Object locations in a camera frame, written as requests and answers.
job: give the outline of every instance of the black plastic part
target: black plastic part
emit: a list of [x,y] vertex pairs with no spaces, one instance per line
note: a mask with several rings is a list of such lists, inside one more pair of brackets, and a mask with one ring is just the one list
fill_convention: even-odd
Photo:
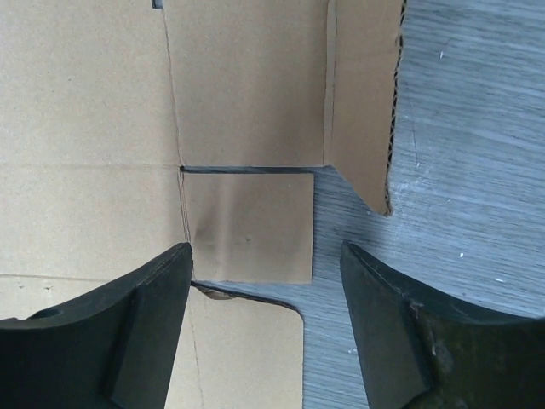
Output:
[[164,408],[190,245],[27,320],[0,321],[1,408]]
[[483,308],[341,252],[370,409],[545,408],[545,320]]

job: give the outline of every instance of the gray painted wooden surface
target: gray painted wooden surface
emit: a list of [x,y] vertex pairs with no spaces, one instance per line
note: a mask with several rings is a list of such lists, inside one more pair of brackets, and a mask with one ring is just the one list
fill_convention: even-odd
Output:
[[409,0],[404,36],[394,215],[320,170],[313,284],[236,286],[301,310],[305,409],[367,407],[343,239],[456,297],[545,314],[545,2]]

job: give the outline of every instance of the black tool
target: black tool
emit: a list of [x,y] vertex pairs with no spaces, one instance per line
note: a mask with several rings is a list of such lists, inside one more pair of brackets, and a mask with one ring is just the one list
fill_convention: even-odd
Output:
[[345,243],[370,409],[545,408],[545,320],[464,302]]

